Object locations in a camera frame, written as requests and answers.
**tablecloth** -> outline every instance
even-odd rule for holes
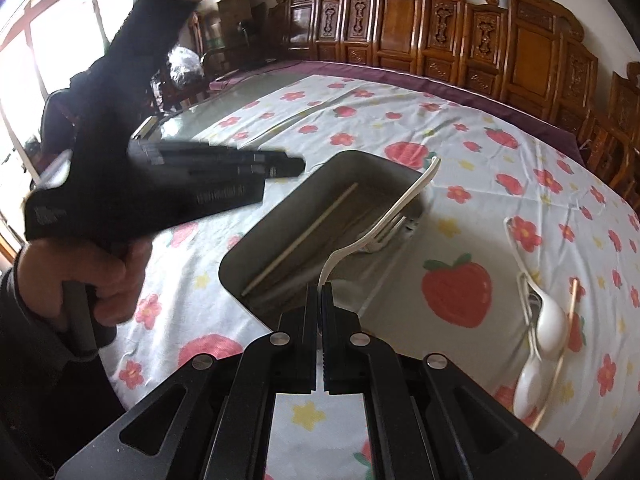
[[[447,354],[510,407],[528,355],[517,270],[502,228],[513,216],[527,267],[565,311],[572,277],[581,283],[578,321],[539,434],[584,478],[609,462],[640,411],[640,226],[599,179],[487,113],[352,78],[304,78],[212,124],[199,139],[301,153],[306,172],[268,182],[260,205],[156,237],[136,314],[101,352],[124,405],[193,355],[223,358],[267,333],[224,290],[218,266],[312,171],[341,150],[416,170],[436,153],[443,162],[429,186],[429,243],[416,245],[398,274],[412,298],[407,315],[431,325],[420,344]],[[487,289],[489,297],[472,293]],[[391,310],[379,313],[391,320]],[[273,480],[370,478],[362,398],[328,396],[321,388],[278,396],[267,473]]]

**carved wooden chair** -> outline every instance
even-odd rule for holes
[[[578,134],[580,154],[589,171],[611,189],[631,195],[635,153],[629,136],[590,108]]]

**metal screw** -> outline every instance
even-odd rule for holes
[[[211,357],[209,354],[196,355],[196,357],[193,358],[193,361],[191,361],[191,365],[196,370],[206,370],[207,368],[211,368],[212,364],[213,357]]]
[[[289,342],[289,339],[289,334],[286,332],[274,332],[271,334],[269,341],[271,341],[272,345],[284,346]]]
[[[366,346],[371,342],[371,338],[367,334],[356,332],[355,334],[351,334],[349,341],[351,341],[351,344],[354,346]]]
[[[427,365],[434,370],[442,370],[447,367],[447,364],[449,364],[449,361],[442,354],[431,354],[427,357]]]

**glass tabletop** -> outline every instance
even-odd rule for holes
[[[246,104],[306,77],[303,74],[267,72],[251,76],[229,86],[219,94],[164,118],[158,123],[154,137],[191,140],[197,134]]]

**window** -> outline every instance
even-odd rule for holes
[[[104,55],[134,1],[31,0],[15,22],[0,50],[0,235],[2,216],[24,235],[21,205],[37,176],[46,96]]]

